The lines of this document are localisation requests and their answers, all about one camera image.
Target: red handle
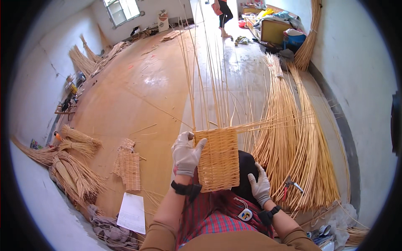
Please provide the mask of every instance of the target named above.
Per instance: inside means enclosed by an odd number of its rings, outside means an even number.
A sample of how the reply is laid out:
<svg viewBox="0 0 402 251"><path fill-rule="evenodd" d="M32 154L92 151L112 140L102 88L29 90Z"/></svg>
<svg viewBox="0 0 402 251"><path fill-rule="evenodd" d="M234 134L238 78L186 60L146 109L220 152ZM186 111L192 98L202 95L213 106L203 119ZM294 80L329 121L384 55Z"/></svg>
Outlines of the red handle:
<svg viewBox="0 0 402 251"><path fill-rule="evenodd" d="M286 200L286 193L287 193L287 187L285 187L285 191L284 191L284 194L283 194L282 201Z"/></svg>

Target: sheet of paper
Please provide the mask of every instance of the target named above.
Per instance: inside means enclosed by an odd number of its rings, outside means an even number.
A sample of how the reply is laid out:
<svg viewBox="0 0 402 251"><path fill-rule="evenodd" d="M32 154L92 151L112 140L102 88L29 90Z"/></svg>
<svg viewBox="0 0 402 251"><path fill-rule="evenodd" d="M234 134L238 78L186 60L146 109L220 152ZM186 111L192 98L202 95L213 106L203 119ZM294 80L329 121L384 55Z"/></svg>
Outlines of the sheet of paper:
<svg viewBox="0 0 402 251"><path fill-rule="evenodd" d="M117 225L134 232L145 234L144 198L124 193Z"/></svg>

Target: woven wicker panel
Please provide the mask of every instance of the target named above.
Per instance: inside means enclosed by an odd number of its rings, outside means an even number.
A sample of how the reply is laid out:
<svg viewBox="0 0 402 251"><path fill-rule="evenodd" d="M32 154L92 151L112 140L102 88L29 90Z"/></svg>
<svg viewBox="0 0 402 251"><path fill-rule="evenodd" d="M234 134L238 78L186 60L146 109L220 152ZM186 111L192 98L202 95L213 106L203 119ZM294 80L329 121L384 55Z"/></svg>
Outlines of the woven wicker panel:
<svg viewBox="0 0 402 251"><path fill-rule="evenodd" d="M120 154L120 173L126 190L141 190L139 177L139 154L130 149L122 149Z"/></svg>
<svg viewBox="0 0 402 251"><path fill-rule="evenodd" d="M237 132L231 128L221 128L194 133L195 144L207 138L198 164L198 180L201 192L212 192L239 186L239 152Z"/></svg>
<svg viewBox="0 0 402 251"><path fill-rule="evenodd" d="M124 139L124 141L121 143L119 149L117 150L117 157L115 159L115 162L113 164L113 173L116 174L117 176L121 176L120 173L120 150L121 148L131 148L135 146L135 142L132 141L131 139Z"/></svg>

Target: black leggings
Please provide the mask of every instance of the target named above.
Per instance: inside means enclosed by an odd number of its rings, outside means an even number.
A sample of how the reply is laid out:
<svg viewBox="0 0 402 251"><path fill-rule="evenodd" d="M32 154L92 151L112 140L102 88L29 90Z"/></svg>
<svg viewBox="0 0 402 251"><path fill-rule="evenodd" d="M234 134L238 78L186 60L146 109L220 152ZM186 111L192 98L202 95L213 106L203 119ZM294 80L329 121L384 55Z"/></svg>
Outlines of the black leggings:
<svg viewBox="0 0 402 251"><path fill-rule="evenodd" d="M239 150L239 169L240 169L240 185L232 187L231 191L237 196L248 200L257 207L261 208L258 201L254 198L251 192L251 185L248 180L248 174L252 173L255 180L258 182L258 169L255 166L254 157L246 152Z"/></svg>
<svg viewBox="0 0 402 251"><path fill-rule="evenodd" d="M222 15L219 16L219 27L223 28L225 27L225 23L229 21L230 19L233 18L233 14L230 11L228 4L224 1L218 0L220 7L220 10L222 11Z"/></svg>

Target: red bag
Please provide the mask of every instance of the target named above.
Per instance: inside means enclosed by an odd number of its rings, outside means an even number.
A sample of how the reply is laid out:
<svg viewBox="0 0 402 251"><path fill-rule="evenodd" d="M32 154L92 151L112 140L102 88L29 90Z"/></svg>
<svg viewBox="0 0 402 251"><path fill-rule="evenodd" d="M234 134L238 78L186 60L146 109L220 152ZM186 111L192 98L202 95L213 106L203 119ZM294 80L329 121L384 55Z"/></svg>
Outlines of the red bag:
<svg viewBox="0 0 402 251"><path fill-rule="evenodd" d="M217 9L217 10L215 9L215 3L213 3L211 6L217 16L220 16L223 14L223 12L220 9Z"/></svg>

